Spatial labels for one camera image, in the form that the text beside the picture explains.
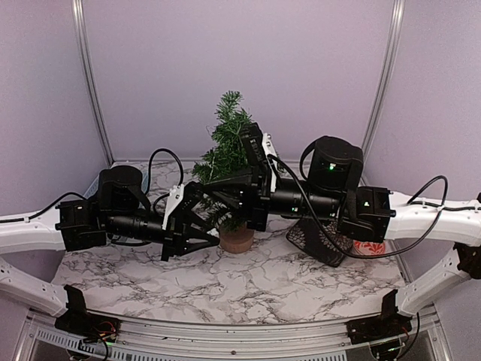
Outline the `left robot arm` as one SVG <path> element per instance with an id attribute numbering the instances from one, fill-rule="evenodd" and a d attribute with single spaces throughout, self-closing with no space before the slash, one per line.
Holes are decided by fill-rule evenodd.
<path id="1" fill-rule="evenodd" d="M 162 245 L 162 260 L 219 244 L 192 208 L 204 195 L 196 182 L 170 191 L 165 214 L 155 214 L 142 190 L 143 174 L 130 165 L 105 169 L 89 198 L 55 201 L 45 211 L 1 219 L 1 252 L 102 247 L 108 235 Z"/>

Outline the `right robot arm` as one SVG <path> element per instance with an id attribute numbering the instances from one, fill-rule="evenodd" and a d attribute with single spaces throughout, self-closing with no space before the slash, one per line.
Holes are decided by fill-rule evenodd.
<path id="1" fill-rule="evenodd" d="M 318 227 L 337 221 L 337 233 L 359 241 L 414 238 L 450 241 L 450 252 L 415 282 L 383 297 L 372 330 L 392 334 L 445 290 L 480 277 L 480 203 L 425 201 L 379 187 L 359 185 L 363 153 L 340 138 L 323 136 L 304 150 L 312 159 L 308 171 L 284 179 L 268 135 L 245 135 L 249 167 L 238 176 L 211 184 L 180 186 L 179 209 L 209 195 L 238 211 L 251 229 L 262 231 L 269 214 L 311 217 Z"/>

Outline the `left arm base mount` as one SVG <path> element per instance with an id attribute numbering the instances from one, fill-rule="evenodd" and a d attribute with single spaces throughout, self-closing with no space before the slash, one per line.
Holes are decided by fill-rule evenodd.
<path id="1" fill-rule="evenodd" d="M 115 341 L 120 320 L 88 312 L 68 311 L 55 321 L 55 327 L 75 335 L 83 336 L 84 342 Z"/>

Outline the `small green christmas tree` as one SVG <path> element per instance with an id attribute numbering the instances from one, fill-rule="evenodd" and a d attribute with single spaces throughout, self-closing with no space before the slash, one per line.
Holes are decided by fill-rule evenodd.
<path id="1" fill-rule="evenodd" d="M 236 90 L 224 93 L 216 106 L 218 124 L 210 135 L 215 146 L 194 165 L 192 176 L 202 184 L 217 181 L 248 166 L 241 143 L 241 130 L 252 122 L 252 116 L 241 107 L 243 96 Z M 219 233 L 220 247 L 228 253 L 245 253 L 253 245 L 254 231 L 247 221 L 230 212 L 224 204 L 210 197 L 201 201 L 207 222 Z"/>

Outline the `clear string ornament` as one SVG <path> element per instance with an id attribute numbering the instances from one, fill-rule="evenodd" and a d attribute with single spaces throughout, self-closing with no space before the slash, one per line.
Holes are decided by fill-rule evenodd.
<path id="1" fill-rule="evenodd" d="M 238 131 L 227 123 L 218 125 L 212 139 L 216 146 L 205 157 L 208 165 L 207 182 L 237 171 L 243 165 Z"/>

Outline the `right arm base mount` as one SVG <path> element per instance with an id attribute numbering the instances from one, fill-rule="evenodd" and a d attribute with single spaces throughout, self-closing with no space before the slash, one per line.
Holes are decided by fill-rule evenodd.
<path id="1" fill-rule="evenodd" d="M 393 316 L 383 319 L 380 315 L 350 320 L 346 323 L 352 344 L 378 341 L 412 330 L 411 317 Z"/>

